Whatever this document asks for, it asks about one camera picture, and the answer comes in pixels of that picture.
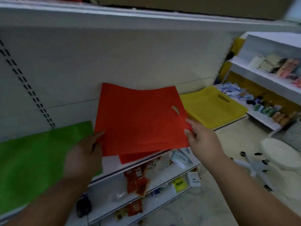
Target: floor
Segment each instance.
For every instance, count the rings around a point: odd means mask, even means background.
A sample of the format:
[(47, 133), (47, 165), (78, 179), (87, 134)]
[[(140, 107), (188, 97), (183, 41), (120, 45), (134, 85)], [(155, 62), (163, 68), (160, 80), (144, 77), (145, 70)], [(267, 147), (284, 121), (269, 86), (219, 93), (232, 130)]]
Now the floor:
[[(269, 132), (264, 126), (245, 119), (218, 130), (217, 134), (224, 152), (229, 157), (244, 160), (239, 152), (258, 152), (259, 143)], [(199, 170), (202, 186), (190, 189), (176, 200), (149, 214), (145, 219), (146, 226), (237, 225), (211, 174), (202, 165)], [(279, 192), (273, 193), (301, 216), (301, 201), (288, 199)]]

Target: green non-woven bag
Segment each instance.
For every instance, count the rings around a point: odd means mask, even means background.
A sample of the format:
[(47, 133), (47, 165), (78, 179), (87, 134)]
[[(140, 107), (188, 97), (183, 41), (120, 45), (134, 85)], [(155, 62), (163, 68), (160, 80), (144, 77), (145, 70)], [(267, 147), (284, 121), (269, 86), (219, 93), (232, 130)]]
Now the green non-woven bag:
[(66, 152), (91, 134), (87, 121), (0, 143), (0, 214), (30, 203), (55, 184)]

